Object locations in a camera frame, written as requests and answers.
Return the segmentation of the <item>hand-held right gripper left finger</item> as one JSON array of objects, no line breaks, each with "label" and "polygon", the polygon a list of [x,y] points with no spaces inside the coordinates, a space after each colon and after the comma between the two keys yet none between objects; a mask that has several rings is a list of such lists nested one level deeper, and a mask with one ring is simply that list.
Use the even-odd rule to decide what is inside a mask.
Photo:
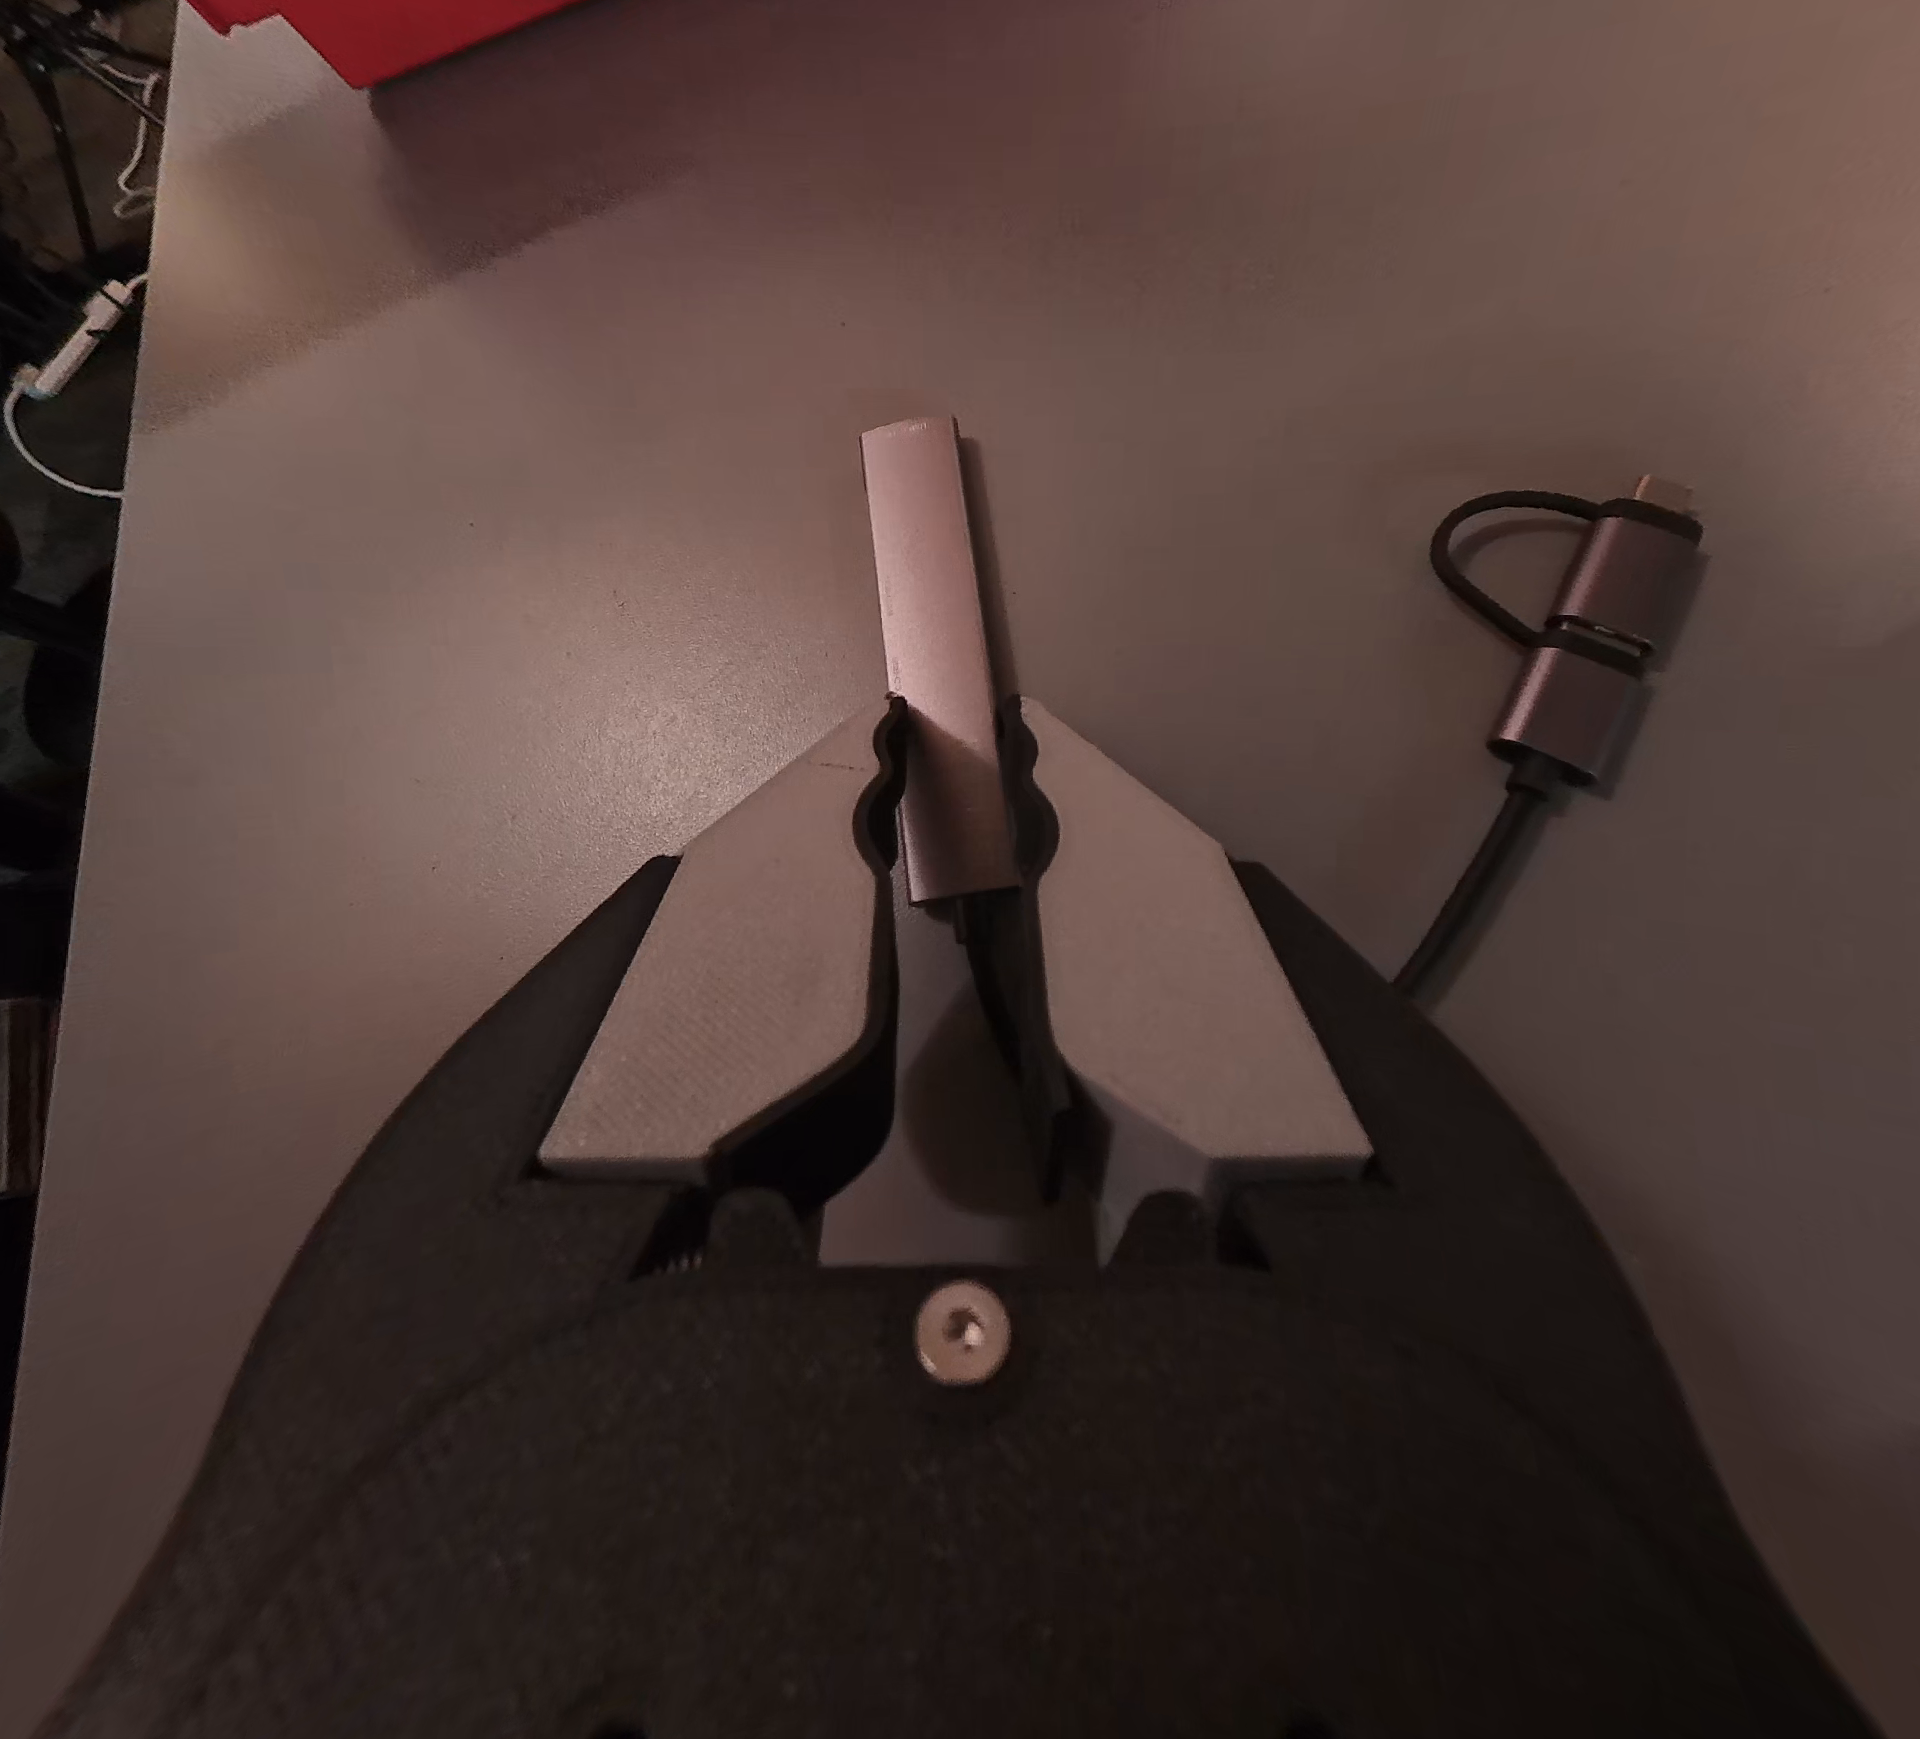
[{"label": "hand-held right gripper left finger", "polygon": [[538,1146],[542,1173],[826,1207],[895,1111],[902,701],[713,822],[664,887]]}]

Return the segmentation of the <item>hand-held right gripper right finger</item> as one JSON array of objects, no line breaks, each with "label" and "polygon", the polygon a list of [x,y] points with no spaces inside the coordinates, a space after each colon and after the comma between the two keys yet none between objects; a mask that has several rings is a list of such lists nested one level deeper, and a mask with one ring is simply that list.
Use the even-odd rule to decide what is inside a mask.
[{"label": "hand-held right gripper right finger", "polygon": [[1225,848],[1045,705],[1020,749],[1053,835],[1026,892],[1068,1164],[1116,1255],[1147,1199],[1356,1181],[1370,1138]]}]

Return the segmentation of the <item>grey usb hub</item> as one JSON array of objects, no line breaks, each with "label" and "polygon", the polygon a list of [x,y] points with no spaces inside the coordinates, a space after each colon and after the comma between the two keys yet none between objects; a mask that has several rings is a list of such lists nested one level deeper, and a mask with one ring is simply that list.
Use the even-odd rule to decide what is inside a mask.
[{"label": "grey usb hub", "polygon": [[899,804],[910,901],[1015,887],[956,426],[915,418],[863,432],[860,469],[888,683],[910,724]]}]

